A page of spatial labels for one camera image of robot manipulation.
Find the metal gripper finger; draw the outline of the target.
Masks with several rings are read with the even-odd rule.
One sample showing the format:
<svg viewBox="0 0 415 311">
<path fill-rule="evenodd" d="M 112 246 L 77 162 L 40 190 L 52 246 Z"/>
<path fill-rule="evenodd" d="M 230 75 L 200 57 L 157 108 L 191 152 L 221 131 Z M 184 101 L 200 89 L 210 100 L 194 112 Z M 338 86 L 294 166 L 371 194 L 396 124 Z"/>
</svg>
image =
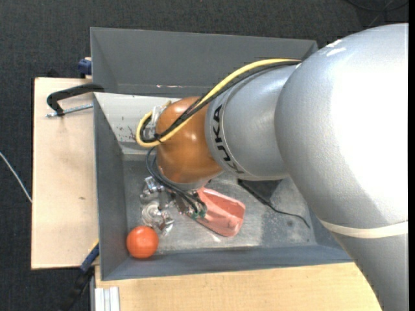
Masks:
<svg viewBox="0 0 415 311">
<path fill-rule="evenodd" d="M 140 194 L 141 203 L 149 203 L 154 200 L 160 200 L 165 192 L 165 187 L 156 181 L 152 176 L 144 179 L 143 187 Z"/>
<path fill-rule="evenodd" d="M 174 219 L 170 210 L 158 206 L 157 219 L 157 226 L 160 230 L 161 235 L 167 236 L 171 232 L 174 224 Z"/>
</svg>

